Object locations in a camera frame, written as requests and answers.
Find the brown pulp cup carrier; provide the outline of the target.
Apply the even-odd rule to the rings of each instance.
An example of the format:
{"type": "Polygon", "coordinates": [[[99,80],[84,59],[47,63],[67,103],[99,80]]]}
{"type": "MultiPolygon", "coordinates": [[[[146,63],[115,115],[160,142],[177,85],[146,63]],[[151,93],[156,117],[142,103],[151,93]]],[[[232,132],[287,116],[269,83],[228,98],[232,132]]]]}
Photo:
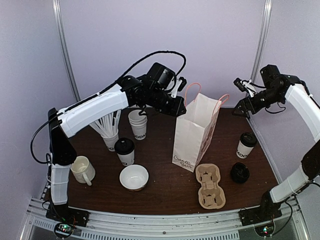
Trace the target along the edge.
{"type": "Polygon", "coordinates": [[[201,184],[198,201],[207,210],[221,209],[226,204],[224,190],[219,186],[220,169],[212,163],[200,164],[195,169],[196,180],[201,184]]]}

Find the white paper coffee cup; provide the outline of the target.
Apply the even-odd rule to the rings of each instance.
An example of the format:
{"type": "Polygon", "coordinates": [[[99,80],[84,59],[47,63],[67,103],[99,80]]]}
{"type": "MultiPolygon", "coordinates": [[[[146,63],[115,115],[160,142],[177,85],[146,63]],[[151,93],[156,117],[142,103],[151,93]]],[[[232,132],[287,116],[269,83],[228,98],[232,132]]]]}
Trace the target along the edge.
{"type": "Polygon", "coordinates": [[[248,147],[244,145],[241,141],[239,141],[237,150],[236,150],[236,155],[240,159],[245,159],[248,157],[248,155],[251,153],[252,150],[253,150],[253,147],[248,147]]]}
{"type": "Polygon", "coordinates": [[[117,156],[123,166],[127,167],[135,163],[135,151],[132,150],[128,154],[117,153],[117,156]]]}

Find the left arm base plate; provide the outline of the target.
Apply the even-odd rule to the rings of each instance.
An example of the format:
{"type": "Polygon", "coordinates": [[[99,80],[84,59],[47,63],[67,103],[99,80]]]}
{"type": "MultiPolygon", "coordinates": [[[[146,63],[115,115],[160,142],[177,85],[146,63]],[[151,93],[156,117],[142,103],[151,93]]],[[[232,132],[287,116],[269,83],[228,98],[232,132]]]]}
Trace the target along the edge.
{"type": "Polygon", "coordinates": [[[73,226],[86,227],[90,213],[86,210],[70,208],[66,204],[49,205],[46,218],[73,226]]]}

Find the white paper takeout bag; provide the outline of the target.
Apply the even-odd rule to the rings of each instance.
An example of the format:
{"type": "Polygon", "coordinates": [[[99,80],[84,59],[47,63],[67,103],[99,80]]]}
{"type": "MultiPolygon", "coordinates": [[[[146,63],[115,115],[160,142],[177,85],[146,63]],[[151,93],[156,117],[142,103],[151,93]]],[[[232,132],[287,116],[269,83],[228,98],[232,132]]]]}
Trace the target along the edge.
{"type": "Polygon", "coordinates": [[[194,100],[184,103],[186,113],[176,118],[172,163],[194,172],[209,148],[220,108],[229,94],[219,99],[207,97],[198,91],[194,100]]]}

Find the black coffee cup lid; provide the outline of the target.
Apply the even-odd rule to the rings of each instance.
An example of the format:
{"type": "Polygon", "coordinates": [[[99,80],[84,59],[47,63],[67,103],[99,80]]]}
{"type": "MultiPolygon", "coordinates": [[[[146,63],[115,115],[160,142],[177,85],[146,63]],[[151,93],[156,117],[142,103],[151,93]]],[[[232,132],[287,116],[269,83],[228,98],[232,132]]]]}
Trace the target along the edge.
{"type": "Polygon", "coordinates": [[[239,141],[248,148],[256,146],[258,140],[253,132],[244,132],[241,134],[239,141]]]}

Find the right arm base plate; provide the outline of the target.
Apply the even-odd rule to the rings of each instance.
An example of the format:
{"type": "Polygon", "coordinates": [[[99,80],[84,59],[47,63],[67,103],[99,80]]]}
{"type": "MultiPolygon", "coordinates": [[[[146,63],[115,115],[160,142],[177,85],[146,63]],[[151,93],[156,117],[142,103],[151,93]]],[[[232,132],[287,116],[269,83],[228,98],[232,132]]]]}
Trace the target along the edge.
{"type": "Polygon", "coordinates": [[[271,221],[282,216],[282,212],[279,209],[271,213],[263,213],[260,206],[242,208],[238,214],[243,227],[271,221]]]}

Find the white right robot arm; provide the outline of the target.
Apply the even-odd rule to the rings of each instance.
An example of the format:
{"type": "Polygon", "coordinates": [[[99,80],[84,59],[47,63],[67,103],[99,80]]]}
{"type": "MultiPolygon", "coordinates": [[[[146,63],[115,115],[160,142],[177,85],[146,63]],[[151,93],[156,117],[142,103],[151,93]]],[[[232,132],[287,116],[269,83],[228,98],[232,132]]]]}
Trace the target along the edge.
{"type": "Polygon", "coordinates": [[[289,103],[313,139],[312,147],[303,156],[297,170],[262,195],[256,216],[266,221],[285,200],[303,191],[320,175],[320,106],[303,80],[292,74],[280,73],[276,65],[263,67],[260,75],[263,82],[261,91],[255,89],[257,85],[251,80],[234,80],[234,85],[248,96],[235,105],[233,115],[249,118],[272,104],[289,103]]]}

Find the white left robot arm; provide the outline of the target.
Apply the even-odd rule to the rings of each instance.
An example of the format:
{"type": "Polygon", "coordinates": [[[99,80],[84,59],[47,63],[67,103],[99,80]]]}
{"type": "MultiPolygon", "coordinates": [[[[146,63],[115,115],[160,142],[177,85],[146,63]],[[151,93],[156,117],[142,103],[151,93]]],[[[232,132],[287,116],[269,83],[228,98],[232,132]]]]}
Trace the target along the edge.
{"type": "Polygon", "coordinates": [[[77,153],[69,139],[80,130],[100,118],[138,106],[144,109],[153,107],[156,111],[179,117],[187,110],[184,98],[177,93],[182,91],[187,81],[168,67],[156,62],[150,70],[139,77],[124,74],[110,86],[69,107],[48,112],[49,143],[51,154],[51,200],[52,213],[61,222],[72,218],[68,203],[68,182],[71,165],[77,153]]]}

